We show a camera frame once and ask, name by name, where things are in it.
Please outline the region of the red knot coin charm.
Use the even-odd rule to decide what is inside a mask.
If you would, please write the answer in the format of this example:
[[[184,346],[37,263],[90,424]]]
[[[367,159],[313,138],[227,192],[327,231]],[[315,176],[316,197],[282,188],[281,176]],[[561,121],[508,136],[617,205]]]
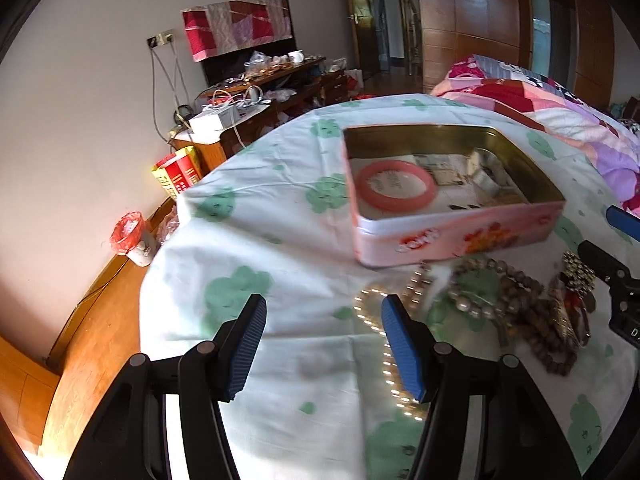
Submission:
[[[579,350],[589,344],[591,330],[584,298],[570,289],[564,273],[555,274],[548,285],[551,325],[563,344]]]

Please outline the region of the red patchwork cloth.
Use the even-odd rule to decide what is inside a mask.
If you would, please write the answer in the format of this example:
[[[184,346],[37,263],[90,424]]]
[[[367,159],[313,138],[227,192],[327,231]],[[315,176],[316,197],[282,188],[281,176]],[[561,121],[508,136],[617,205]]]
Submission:
[[[229,0],[181,11],[194,62],[293,38],[288,0]]]

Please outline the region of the red yellow carton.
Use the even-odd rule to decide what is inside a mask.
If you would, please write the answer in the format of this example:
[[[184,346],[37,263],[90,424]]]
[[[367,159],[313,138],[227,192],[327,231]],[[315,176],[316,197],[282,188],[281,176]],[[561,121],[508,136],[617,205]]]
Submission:
[[[152,175],[175,200],[187,188],[201,181],[202,172],[195,148],[189,145],[166,156],[152,167]]]

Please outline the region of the white box device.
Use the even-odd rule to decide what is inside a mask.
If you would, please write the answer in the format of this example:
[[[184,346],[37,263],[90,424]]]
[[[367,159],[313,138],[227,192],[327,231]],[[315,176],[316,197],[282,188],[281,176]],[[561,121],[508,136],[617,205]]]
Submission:
[[[239,121],[239,112],[233,105],[207,105],[189,119],[192,139],[199,144],[217,143],[221,135]]]

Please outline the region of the wooden wardrobe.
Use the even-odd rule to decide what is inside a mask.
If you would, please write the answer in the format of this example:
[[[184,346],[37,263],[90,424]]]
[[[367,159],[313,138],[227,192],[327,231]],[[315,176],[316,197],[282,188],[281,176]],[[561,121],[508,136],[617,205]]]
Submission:
[[[481,54],[521,67],[533,49],[532,0],[419,0],[423,89],[431,91],[454,62]],[[576,62],[568,88],[599,110],[610,102],[614,24],[606,0],[570,0],[575,8]]]

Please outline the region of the white mug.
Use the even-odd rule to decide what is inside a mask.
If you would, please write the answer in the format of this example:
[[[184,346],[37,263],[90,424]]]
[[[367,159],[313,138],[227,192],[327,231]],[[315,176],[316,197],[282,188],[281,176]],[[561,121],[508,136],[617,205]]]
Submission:
[[[305,55],[302,50],[290,52],[288,54],[288,57],[290,58],[291,62],[294,64],[302,64],[305,61]]]

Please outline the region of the cloud pattern bed sheet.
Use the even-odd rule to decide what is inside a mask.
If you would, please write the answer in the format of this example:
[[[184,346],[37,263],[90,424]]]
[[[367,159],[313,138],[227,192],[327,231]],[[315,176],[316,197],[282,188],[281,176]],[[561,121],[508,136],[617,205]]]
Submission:
[[[141,349],[180,356],[212,338],[248,296],[268,304],[245,388],[222,407],[245,479],[403,479],[422,432],[390,394],[383,341],[356,315],[366,289],[401,292],[410,269],[358,263],[343,157],[349,127],[492,127],[566,199],[548,240],[500,252],[546,282],[583,240],[631,269],[639,245],[605,220],[614,196],[577,148],[481,108],[386,96],[300,116],[236,154],[178,200],[179,225],[140,292]]]

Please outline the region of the wooden door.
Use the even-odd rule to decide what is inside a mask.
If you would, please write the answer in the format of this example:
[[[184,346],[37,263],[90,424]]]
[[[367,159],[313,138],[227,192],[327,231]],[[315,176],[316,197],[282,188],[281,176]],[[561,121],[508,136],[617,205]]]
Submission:
[[[357,66],[363,78],[368,79],[380,71],[372,0],[347,0],[347,7]]]

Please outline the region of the pink jade bangle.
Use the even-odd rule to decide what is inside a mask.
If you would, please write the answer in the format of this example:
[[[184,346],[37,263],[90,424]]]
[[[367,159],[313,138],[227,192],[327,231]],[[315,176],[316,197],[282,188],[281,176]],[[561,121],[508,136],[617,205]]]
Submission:
[[[426,170],[400,159],[371,162],[358,172],[355,185],[357,195],[369,206],[394,214],[430,206],[438,191]]]

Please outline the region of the wall power socket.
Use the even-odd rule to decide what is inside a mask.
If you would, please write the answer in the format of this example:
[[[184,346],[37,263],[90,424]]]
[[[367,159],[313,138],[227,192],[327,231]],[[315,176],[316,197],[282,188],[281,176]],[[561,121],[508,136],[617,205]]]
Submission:
[[[171,32],[159,32],[155,36],[149,37],[146,40],[146,44],[150,49],[155,49],[160,46],[166,46],[174,41],[174,35]]]

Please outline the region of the wooden tv cabinet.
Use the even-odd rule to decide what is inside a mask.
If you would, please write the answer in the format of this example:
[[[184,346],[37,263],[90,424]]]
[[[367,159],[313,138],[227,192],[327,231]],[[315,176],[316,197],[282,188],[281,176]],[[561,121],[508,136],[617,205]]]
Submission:
[[[342,66],[324,68],[322,58],[307,60],[285,70],[260,77],[254,84],[262,102],[239,112],[240,121],[220,133],[202,134],[180,131],[174,137],[176,148],[193,145],[204,172],[214,170],[267,132],[315,107],[348,100],[348,77]]]

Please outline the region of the brown wooden bead mala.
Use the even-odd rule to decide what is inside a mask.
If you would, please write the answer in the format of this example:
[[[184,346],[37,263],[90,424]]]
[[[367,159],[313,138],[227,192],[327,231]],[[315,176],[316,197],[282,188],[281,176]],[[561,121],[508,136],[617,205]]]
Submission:
[[[505,261],[461,260],[452,270],[447,296],[471,320],[494,326],[500,348],[524,340],[547,373],[566,376],[576,364],[579,341],[558,300]]]

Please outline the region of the trash bin red bag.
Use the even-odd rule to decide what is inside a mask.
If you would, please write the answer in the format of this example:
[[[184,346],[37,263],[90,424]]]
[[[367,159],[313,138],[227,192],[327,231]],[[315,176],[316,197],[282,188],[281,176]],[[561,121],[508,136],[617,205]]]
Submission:
[[[149,266],[158,244],[140,211],[127,212],[120,218],[110,237],[113,252],[129,258],[136,266]]]

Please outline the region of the wooden bed frame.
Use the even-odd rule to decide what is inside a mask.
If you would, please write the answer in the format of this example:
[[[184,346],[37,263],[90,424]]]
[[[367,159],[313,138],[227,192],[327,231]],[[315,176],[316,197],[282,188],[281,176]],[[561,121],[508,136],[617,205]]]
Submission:
[[[1,211],[1,414],[20,447],[63,467],[130,354],[145,269],[114,257],[95,280],[106,224],[55,200]]]

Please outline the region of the pink patchwork quilt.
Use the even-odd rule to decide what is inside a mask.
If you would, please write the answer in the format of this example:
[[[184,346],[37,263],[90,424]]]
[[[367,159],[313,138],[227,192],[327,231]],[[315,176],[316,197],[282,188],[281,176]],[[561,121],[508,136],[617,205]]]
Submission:
[[[432,96],[492,110],[581,150],[623,210],[639,213],[639,135],[556,81],[472,54],[451,65]]]

